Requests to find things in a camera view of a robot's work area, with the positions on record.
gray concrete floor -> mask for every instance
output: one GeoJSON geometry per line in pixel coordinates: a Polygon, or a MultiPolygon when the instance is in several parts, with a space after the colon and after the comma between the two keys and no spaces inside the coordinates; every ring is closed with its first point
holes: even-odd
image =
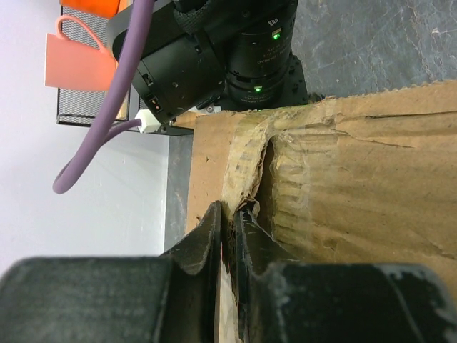
{"type": "MultiPolygon", "coordinates": [[[[349,96],[457,79],[455,0],[298,0],[308,91],[349,96]]],[[[165,248],[184,235],[192,137],[171,137],[165,248]]]]}

torn cardboard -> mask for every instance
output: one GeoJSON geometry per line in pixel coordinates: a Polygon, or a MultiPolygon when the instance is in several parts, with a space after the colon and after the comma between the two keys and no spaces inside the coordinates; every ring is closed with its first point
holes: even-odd
{"type": "Polygon", "coordinates": [[[307,262],[424,264],[457,301],[456,95],[447,81],[197,119],[188,228],[213,200],[231,219],[255,198],[271,141],[282,245],[307,262]]]}

camera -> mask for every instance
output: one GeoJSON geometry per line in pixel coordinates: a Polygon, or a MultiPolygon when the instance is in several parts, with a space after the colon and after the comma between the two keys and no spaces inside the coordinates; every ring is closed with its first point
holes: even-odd
{"type": "MultiPolygon", "coordinates": [[[[297,0],[157,1],[132,82],[164,125],[196,107],[231,111],[308,103],[291,42],[297,0]]],[[[131,7],[108,22],[119,59],[131,7]]]]}

purple cable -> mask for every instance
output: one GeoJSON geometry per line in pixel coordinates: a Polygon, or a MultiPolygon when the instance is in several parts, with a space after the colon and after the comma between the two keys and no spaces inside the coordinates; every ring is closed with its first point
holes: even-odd
{"type": "Polygon", "coordinates": [[[153,10],[154,0],[135,0],[129,29],[122,47],[121,57],[119,58],[119,65],[108,94],[105,96],[99,114],[95,117],[94,123],[87,132],[86,137],[84,137],[73,159],[57,175],[52,186],[52,189],[57,194],[63,194],[72,188],[103,144],[125,131],[125,127],[130,129],[141,124],[137,121],[128,121],[112,128],[143,53],[153,10]]]}

